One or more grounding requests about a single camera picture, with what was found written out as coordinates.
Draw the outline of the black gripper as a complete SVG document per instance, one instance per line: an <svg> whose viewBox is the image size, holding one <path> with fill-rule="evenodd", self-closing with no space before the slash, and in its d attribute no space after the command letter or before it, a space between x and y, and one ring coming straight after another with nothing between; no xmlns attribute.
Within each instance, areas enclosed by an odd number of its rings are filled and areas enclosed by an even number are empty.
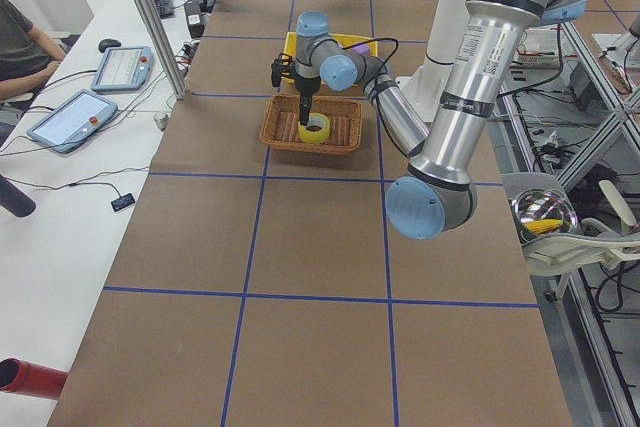
<svg viewBox="0 0 640 427"><path fill-rule="evenodd" d="M305 77L295 72L294 86L300 95L299 124L306 126L310 118L312 97L320 89L320 77Z"/></svg>

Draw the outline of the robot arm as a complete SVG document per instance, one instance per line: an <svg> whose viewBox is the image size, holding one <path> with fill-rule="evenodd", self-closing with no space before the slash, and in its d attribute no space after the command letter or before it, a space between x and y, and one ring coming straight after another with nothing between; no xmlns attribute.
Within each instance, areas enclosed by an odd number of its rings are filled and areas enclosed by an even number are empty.
<svg viewBox="0 0 640 427"><path fill-rule="evenodd" d="M446 37L449 73L430 121L421 118L385 61L340 45L320 12L299 16L294 58L272 74L293 79L301 125L308 123L313 95L321 86L335 91L361 87L408 160L407 175L387 191L387 217L404 236L430 239L461 226L475 211L477 194L468 165L523 33L574 20L586 2L439 0L432 31Z"/></svg>

